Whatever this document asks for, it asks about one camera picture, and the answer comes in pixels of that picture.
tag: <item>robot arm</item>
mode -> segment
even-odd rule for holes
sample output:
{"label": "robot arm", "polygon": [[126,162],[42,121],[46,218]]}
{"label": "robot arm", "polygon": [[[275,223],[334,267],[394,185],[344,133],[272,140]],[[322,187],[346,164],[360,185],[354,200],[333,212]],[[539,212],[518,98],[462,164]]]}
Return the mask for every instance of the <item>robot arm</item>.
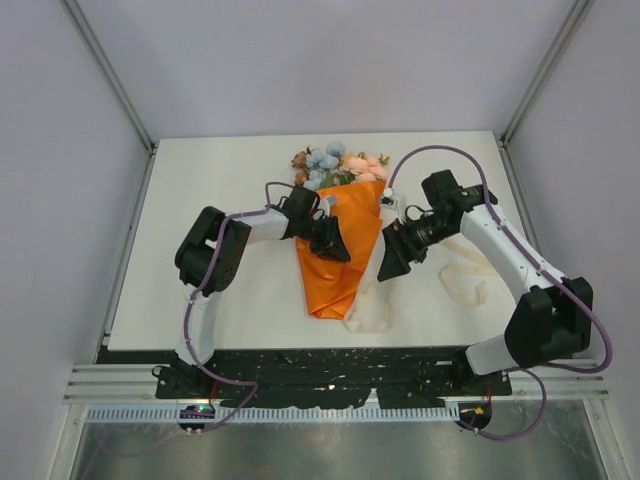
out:
{"label": "robot arm", "polygon": [[[209,281],[194,299],[189,320],[191,343],[201,362],[213,356],[213,329],[220,298],[233,281],[247,245],[301,237],[310,240],[311,251],[321,258],[351,260],[340,235],[338,219],[330,215],[334,202],[335,197],[321,200],[317,193],[296,186],[289,197],[283,197],[279,205],[264,214],[228,221],[221,245],[215,247],[211,242],[217,239],[226,215],[214,207],[202,210],[175,258],[186,303],[205,278],[215,249],[220,249]],[[176,353],[185,363],[194,363],[184,338]]]}
{"label": "robot arm", "polygon": [[[504,212],[491,195],[501,223],[497,224],[484,204],[481,186],[462,188],[449,170],[437,172],[422,182],[431,213],[418,220],[395,220],[383,229],[385,257],[378,274],[385,281],[409,273],[410,262],[423,262],[427,249],[441,240],[462,233],[487,257],[507,284],[517,302],[505,333],[471,345],[459,352],[455,367],[461,381],[476,375],[522,367],[528,368],[586,349],[591,324],[576,305],[544,277],[502,231],[509,227]],[[403,199],[385,192],[381,204],[402,210]],[[569,280],[517,234],[543,267],[578,298],[591,307],[593,292],[586,280]]]}

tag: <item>white wall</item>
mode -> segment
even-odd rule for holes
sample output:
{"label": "white wall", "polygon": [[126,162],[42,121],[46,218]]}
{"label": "white wall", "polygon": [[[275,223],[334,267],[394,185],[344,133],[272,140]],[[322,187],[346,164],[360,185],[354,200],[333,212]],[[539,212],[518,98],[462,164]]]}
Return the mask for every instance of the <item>white wall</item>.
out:
{"label": "white wall", "polygon": [[80,0],[155,138],[506,127],[572,0]]}
{"label": "white wall", "polygon": [[146,157],[58,2],[3,4],[0,71],[0,476],[33,480]]}
{"label": "white wall", "polygon": [[[640,453],[640,2],[595,2],[513,142],[542,249],[595,290]],[[601,349],[599,342],[596,348]]]}

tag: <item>flower bouquet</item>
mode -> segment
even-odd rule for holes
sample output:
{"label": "flower bouquet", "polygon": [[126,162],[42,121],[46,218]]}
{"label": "flower bouquet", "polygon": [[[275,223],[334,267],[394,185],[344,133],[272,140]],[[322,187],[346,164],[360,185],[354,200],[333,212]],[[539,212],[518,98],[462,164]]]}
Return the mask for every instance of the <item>flower bouquet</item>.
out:
{"label": "flower bouquet", "polygon": [[[347,153],[340,142],[332,142],[326,149],[308,147],[291,161],[297,169],[296,185],[317,191],[321,198],[336,197],[331,214],[338,217],[340,233],[351,254],[348,263],[321,259],[311,253],[308,241],[296,239],[308,312],[318,318],[344,320],[352,331],[372,331],[359,321],[349,323],[356,309],[367,317],[372,316],[370,309],[375,309],[378,317],[388,317],[385,296],[376,293],[377,286],[371,288],[377,284],[375,269],[379,262],[367,269],[374,247],[376,252],[383,251],[379,201],[388,177],[384,168],[388,163],[389,157],[384,154]],[[368,301],[358,302],[357,295],[368,295]]]}
{"label": "flower bouquet", "polygon": [[291,166],[298,169],[295,184],[313,191],[376,180],[386,182],[384,166],[388,163],[389,156],[384,154],[375,157],[365,152],[347,153],[341,142],[330,143],[326,150],[307,147],[291,160]]}

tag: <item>white table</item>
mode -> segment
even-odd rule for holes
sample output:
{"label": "white table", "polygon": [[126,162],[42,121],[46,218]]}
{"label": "white table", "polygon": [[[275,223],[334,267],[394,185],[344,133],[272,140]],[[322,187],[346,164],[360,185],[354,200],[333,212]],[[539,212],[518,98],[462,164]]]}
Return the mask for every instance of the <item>white table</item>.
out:
{"label": "white table", "polygon": [[[468,151],[482,164],[489,187],[522,231],[513,195],[491,132],[303,135],[168,139],[160,142],[115,316],[110,350],[173,350],[184,312],[174,255],[203,207],[224,212],[265,204],[264,184],[291,182],[293,155],[308,145],[340,140],[349,150],[391,156],[390,171],[410,150],[427,144]],[[479,183],[474,167],[449,152],[426,152],[402,168],[395,187],[409,203],[426,205],[420,183],[451,169],[463,186]],[[275,198],[287,194],[274,189]],[[460,235],[456,240],[466,243]],[[514,302],[499,278],[459,279],[472,288],[484,280],[485,304],[465,307],[444,291],[438,272],[466,260],[440,246],[394,286],[394,326],[384,333],[350,333],[338,320],[306,312],[293,240],[262,242],[245,250],[238,274],[225,291],[214,332],[216,348],[330,348],[471,344],[502,331]]]}

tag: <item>metal floor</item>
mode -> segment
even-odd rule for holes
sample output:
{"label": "metal floor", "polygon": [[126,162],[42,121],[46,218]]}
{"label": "metal floor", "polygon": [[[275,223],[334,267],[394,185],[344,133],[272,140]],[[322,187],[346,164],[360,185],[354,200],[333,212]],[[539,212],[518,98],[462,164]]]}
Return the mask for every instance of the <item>metal floor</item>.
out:
{"label": "metal floor", "polygon": [[[535,401],[494,404],[488,430],[515,433]],[[530,436],[495,442],[453,423],[237,425],[202,436],[169,424],[86,424],[72,479],[606,479],[582,401],[551,401]]]}

